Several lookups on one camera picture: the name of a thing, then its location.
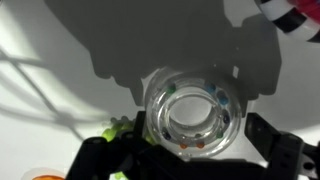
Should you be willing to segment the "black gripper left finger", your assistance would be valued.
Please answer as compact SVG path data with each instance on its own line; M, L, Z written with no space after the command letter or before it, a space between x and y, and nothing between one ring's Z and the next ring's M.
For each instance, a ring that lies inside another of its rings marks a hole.
M143 137L145 118L146 118L145 111L139 111L137 113L135 123L134 123L134 128L133 128L133 137L134 138L142 138Z

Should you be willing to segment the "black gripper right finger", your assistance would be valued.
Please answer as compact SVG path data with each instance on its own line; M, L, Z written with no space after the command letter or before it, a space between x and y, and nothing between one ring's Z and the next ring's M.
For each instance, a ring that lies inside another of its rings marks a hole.
M248 113L244 134L258 153L269 163L276 162L281 133L258 113Z

